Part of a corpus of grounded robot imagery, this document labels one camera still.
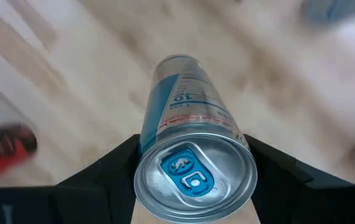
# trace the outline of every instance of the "red tool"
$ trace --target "red tool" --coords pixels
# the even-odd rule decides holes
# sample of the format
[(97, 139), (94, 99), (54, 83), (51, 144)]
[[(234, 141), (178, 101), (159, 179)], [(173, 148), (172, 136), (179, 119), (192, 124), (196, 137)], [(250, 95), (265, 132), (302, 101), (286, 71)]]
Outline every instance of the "red tool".
[(37, 150), (33, 132), (22, 124), (0, 126), (0, 173)]

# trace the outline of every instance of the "wooden floor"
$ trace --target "wooden floor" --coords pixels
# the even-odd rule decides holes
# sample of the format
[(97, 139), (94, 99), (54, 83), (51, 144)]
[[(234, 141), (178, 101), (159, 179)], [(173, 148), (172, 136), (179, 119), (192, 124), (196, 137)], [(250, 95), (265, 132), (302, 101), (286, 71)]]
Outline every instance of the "wooden floor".
[[(355, 183), (355, 18), (300, 0), (0, 0), (0, 123), (38, 154), (0, 186), (56, 184), (141, 131), (152, 72), (199, 59), (243, 132)], [(163, 223), (139, 204), (133, 223)], [(258, 223), (252, 203), (219, 223)]]

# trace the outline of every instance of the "can top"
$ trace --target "can top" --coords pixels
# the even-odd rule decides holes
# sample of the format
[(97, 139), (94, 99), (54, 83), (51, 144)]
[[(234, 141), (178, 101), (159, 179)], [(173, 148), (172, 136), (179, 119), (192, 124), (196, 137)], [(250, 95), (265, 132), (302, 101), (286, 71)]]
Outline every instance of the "can top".
[(140, 203), (177, 223), (224, 218), (252, 195), (257, 171), (251, 153), (216, 134), (178, 136), (147, 151), (134, 177)]

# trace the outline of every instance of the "aluminum can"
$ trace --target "aluminum can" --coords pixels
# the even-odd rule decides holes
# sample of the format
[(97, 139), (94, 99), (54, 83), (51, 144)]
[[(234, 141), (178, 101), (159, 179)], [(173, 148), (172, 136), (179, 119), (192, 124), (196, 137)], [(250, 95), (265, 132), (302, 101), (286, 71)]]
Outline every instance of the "aluminum can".
[(154, 72), (134, 188), (155, 216), (205, 223), (243, 206), (257, 182), (249, 146), (201, 64), (171, 55)]

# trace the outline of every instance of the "pull tab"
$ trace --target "pull tab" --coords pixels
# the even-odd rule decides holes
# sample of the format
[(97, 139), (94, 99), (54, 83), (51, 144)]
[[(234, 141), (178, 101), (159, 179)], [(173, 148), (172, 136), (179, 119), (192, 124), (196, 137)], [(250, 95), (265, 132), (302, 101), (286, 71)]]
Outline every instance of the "pull tab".
[(184, 149), (162, 160), (162, 170), (185, 195), (200, 197), (214, 186), (210, 171), (200, 162), (191, 149)]

